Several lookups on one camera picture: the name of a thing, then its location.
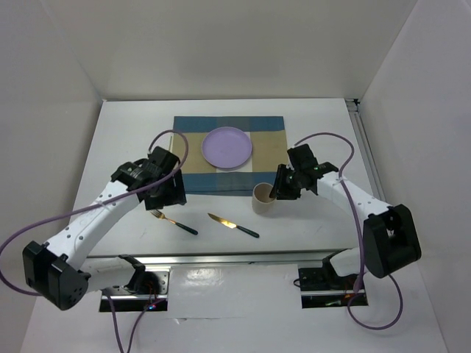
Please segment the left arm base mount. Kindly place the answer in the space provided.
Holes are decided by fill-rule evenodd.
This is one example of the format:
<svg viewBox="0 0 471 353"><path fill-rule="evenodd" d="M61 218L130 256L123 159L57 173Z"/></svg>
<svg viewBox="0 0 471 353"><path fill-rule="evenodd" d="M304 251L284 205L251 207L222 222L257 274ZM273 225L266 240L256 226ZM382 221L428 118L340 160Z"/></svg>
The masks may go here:
<svg viewBox="0 0 471 353"><path fill-rule="evenodd" d="M137 291L114 286L108 290L117 313L137 313L150 305L150 312L164 312L168 309L170 268L150 266Z"/></svg>

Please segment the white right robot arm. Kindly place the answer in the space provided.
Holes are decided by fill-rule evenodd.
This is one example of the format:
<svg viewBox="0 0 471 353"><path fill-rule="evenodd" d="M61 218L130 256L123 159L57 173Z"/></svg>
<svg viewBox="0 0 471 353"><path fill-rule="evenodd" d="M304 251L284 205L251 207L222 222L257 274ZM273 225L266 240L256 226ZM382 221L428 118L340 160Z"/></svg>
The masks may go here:
<svg viewBox="0 0 471 353"><path fill-rule="evenodd" d="M422 256L411 211L403 204L392 206L353 184L332 163L319 163L307 144L287 151L289 165L277 168L270 196L296 200L307 190L351 215L360 232L356 248L323 260L321 279L338 288L350 275L368 271L384 278Z"/></svg>

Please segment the beige cup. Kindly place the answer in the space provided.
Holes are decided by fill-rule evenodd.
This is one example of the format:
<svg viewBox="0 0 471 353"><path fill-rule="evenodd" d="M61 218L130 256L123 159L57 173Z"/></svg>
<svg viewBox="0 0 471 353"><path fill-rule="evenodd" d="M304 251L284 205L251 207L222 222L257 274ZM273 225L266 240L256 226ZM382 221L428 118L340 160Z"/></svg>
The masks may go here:
<svg viewBox="0 0 471 353"><path fill-rule="evenodd" d="M268 212L276 198L271 197L273 186L269 183L262 182L257 184L252 190L252 210L254 213L260 215Z"/></svg>

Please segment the blue beige white placemat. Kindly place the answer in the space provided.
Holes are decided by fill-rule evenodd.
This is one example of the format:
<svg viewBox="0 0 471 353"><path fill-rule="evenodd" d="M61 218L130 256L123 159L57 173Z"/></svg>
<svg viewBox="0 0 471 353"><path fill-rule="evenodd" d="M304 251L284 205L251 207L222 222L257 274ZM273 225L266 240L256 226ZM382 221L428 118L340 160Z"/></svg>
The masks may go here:
<svg viewBox="0 0 471 353"><path fill-rule="evenodd" d="M252 153L236 168L218 168L203 155L202 143L213 130L240 129L250 139ZM282 116L175 116L173 129L186 136L189 145L182 167L187 194L251 196L261 182L275 180L279 164L288 162L286 129Z"/></svg>

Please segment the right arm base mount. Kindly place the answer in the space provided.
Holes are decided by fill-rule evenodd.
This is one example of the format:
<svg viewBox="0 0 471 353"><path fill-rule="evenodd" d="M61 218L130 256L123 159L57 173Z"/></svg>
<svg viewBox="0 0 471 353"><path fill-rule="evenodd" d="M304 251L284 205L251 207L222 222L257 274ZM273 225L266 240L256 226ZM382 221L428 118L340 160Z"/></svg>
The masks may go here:
<svg viewBox="0 0 471 353"><path fill-rule="evenodd" d="M293 285L300 290L302 309L346 307L358 295L353 306L367 306L366 291L353 290L357 274L339 277L331 268L299 268Z"/></svg>

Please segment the purple plate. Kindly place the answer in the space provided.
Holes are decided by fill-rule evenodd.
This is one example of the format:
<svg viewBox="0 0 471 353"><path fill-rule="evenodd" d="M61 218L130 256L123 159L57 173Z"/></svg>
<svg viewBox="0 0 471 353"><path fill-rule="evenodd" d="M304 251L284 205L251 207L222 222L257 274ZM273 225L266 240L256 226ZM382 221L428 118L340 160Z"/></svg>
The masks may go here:
<svg viewBox="0 0 471 353"><path fill-rule="evenodd" d="M219 169L242 166L252 156L252 142L245 132L224 126L210 131L202 141L202 156Z"/></svg>

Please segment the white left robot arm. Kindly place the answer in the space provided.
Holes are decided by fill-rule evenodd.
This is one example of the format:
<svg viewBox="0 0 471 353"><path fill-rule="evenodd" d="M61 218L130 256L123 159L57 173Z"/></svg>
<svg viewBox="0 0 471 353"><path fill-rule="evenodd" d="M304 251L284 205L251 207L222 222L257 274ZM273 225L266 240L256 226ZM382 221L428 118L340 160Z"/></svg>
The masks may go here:
<svg viewBox="0 0 471 353"><path fill-rule="evenodd" d="M186 203L180 159L156 147L147 157L120 165L89 210L45 243L23 250L26 283L60 310L69 310L89 292L122 287L128 293L151 292L158 278L127 254L85 260L97 243L131 210Z"/></svg>

